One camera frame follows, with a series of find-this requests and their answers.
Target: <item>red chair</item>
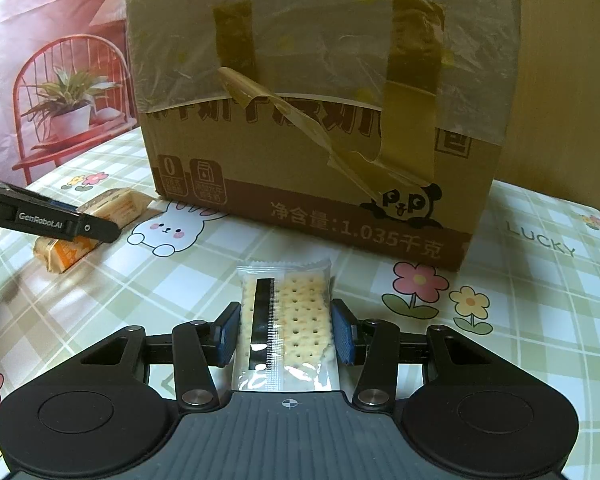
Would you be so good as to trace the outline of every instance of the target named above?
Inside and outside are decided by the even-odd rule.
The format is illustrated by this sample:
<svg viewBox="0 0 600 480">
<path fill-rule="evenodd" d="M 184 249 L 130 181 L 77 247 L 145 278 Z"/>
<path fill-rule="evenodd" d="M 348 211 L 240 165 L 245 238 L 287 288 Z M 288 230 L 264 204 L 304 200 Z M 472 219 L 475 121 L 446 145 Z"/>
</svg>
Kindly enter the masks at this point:
<svg viewBox="0 0 600 480">
<path fill-rule="evenodd" d="M 96 100 L 96 111 L 114 108 L 120 116 L 109 123 L 99 124 L 80 136 L 75 142 L 60 142 L 50 132 L 48 120 L 39 123 L 31 116 L 22 117 L 40 102 L 35 85 L 55 82 L 54 67 L 66 72 L 88 70 L 93 75 L 105 75 L 107 80 L 118 83 L 103 98 Z M 30 168 L 47 162 L 60 166 L 61 159 L 75 156 L 106 140 L 117 137 L 136 126 L 136 110 L 131 76 L 123 54 L 110 41 L 91 34 L 75 34 L 59 38 L 45 45 L 24 64 L 13 86 L 13 115 L 20 161 L 14 170 L 24 170 L 27 184 L 31 184 Z"/>
</svg>

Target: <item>bunny face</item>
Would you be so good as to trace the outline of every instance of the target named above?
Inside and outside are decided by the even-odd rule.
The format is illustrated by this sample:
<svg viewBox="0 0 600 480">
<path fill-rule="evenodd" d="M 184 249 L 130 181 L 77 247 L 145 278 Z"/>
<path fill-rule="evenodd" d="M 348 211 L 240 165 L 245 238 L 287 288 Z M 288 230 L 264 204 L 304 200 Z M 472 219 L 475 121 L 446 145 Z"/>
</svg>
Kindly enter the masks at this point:
<svg viewBox="0 0 600 480">
<path fill-rule="evenodd" d="M 224 216 L 226 213 L 204 207 L 170 202 L 167 211 L 138 224 L 126 241 L 151 247 L 156 256 L 171 256 L 196 243 L 205 222 Z"/>
</svg>

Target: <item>cracker packet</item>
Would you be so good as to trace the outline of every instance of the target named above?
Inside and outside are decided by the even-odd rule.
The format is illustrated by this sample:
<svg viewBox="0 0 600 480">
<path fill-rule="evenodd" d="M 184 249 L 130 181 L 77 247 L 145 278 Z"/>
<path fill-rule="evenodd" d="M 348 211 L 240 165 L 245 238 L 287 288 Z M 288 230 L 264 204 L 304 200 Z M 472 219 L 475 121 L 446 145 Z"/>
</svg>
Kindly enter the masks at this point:
<svg viewBox="0 0 600 480">
<path fill-rule="evenodd" d="M 232 389 L 338 390 L 330 313 L 331 262 L 239 266 L 240 331 Z"/>
<path fill-rule="evenodd" d="M 123 187 L 106 190 L 76 211 L 111 220 L 123 228 L 145 212 L 153 200 L 144 193 Z M 82 236 L 72 241 L 41 236 L 33 246 L 33 255 L 45 264 L 46 270 L 61 274 L 100 244 L 98 240 Z"/>
</svg>

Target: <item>black stripe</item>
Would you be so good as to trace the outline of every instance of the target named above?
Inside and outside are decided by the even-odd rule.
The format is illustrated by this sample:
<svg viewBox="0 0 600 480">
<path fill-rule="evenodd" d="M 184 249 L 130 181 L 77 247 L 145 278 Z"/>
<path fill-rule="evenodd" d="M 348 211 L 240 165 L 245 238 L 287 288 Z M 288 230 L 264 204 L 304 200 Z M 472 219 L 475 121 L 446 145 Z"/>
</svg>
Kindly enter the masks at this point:
<svg viewBox="0 0 600 480">
<path fill-rule="evenodd" d="M 253 302 L 253 327 L 251 329 L 251 352 L 249 354 L 249 370 L 256 365 L 267 365 L 271 355 L 269 341 L 269 319 L 272 317 L 274 280 L 260 279 L 256 282 L 256 296 Z M 263 345 L 254 350 L 253 345 Z"/>
</svg>

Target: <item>orange snack wrapper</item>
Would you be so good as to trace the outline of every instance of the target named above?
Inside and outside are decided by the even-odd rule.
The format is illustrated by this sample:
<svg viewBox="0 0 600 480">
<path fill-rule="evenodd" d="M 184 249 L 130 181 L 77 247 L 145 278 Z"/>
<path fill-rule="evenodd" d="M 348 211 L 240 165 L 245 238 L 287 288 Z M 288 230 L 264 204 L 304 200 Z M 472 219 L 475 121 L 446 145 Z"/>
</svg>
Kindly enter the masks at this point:
<svg viewBox="0 0 600 480">
<path fill-rule="evenodd" d="M 128 187 L 109 189 L 82 204 L 77 211 L 111 220 L 123 228 L 145 212 L 153 200 L 152 197 Z M 72 241 L 41 236 L 33 246 L 33 255 L 45 264 L 46 270 L 61 274 L 101 243 L 82 236 L 75 237 Z"/>
</svg>

